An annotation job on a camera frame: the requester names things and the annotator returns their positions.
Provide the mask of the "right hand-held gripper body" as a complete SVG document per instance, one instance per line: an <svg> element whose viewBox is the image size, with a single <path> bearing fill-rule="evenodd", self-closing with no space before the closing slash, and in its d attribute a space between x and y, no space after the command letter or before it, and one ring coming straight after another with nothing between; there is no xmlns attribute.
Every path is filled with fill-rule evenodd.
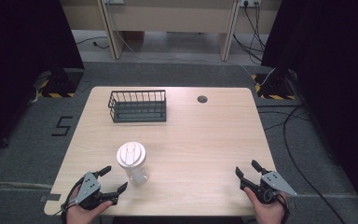
<svg viewBox="0 0 358 224"><path fill-rule="evenodd" d="M273 203L281 192L296 196L296 191L276 171L262 174L260 183L251 187L251 191L263 204Z"/></svg>

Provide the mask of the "person's left hand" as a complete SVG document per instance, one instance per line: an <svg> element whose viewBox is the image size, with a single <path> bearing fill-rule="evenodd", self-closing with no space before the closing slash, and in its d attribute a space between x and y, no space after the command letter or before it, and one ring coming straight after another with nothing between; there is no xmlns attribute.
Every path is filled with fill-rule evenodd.
<svg viewBox="0 0 358 224"><path fill-rule="evenodd" d="M113 203L111 201L107 201L92 210L86 210L78 204L71 203L66 212L66 224L92 224L98 215L112 205Z"/></svg>

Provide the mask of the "clear cup with white lid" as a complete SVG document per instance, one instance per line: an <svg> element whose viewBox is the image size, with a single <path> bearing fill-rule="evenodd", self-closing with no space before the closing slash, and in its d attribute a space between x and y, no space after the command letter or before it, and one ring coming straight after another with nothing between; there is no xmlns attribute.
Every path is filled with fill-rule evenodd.
<svg viewBox="0 0 358 224"><path fill-rule="evenodd" d="M134 186L141 186L148 180L146 150L141 143L123 144L117 151L117 162Z"/></svg>

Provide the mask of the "black stand base hazard tape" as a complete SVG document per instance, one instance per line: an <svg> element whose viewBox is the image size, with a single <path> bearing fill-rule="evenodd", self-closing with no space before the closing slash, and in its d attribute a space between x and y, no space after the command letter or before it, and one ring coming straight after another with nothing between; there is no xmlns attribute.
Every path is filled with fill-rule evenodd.
<svg viewBox="0 0 358 224"><path fill-rule="evenodd" d="M295 100L295 94L284 76L276 75L274 69L267 73L252 75L259 98L272 100Z"/></svg>
<svg viewBox="0 0 358 224"><path fill-rule="evenodd" d="M84 75L82 69L64 69L62 75L51 74L42 82L39 97L72 98Z"/></svg>

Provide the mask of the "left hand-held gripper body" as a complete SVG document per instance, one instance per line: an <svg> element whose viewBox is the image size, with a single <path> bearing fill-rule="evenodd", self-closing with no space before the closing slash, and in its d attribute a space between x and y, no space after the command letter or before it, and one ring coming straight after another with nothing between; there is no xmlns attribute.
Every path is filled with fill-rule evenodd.
<svg viewBox="0 0 358 224"><path fill-rule="evenodd" d="M101 193L101 184L98 181L100 174L98 172L87 172L81 181L80 189L73 199L73 203L81 206L83 209L92 210L104 202L111 202L116 205L118 194Z"/></svg>

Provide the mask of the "person's right hand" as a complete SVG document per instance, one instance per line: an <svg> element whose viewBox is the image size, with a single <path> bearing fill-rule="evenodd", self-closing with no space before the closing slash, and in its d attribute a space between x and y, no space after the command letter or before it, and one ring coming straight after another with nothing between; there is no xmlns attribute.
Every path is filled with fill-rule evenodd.
<svg viewBox="0 0 358 224"><path fill-rule="evenodd" d="M263 204L249 188L245 188L244 192L254 207L258 224L282 224L287 218L285 208L279 202Z"/></svg>

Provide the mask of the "black curtain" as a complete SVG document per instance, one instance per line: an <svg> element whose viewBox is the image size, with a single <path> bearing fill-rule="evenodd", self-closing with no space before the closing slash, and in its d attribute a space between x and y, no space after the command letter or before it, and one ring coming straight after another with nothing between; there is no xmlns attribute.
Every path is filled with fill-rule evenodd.
<svg viewBox="0 0 358 224"><path fill-rule="evenodd" d="M0 140L39 75L83 67L60 0L0 0Z"/></svg>
<svg viewBox="0 0 358 224"><path fill-rule="evenodd" d="M358 0L282 0L262 63L289 69L358 193Z"/></svg>

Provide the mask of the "grey floor tape piece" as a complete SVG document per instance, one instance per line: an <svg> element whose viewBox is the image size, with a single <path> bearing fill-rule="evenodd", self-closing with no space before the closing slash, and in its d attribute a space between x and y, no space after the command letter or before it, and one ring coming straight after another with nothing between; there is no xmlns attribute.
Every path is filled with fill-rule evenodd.
<svg viewBox="0 0 358 224"><path fill-rule="evenodd" d="M42 195L39 198L39 202L45 203L47 201L59 201L61 196L62 196L61 194L49 193L46 195Z"/></svg>

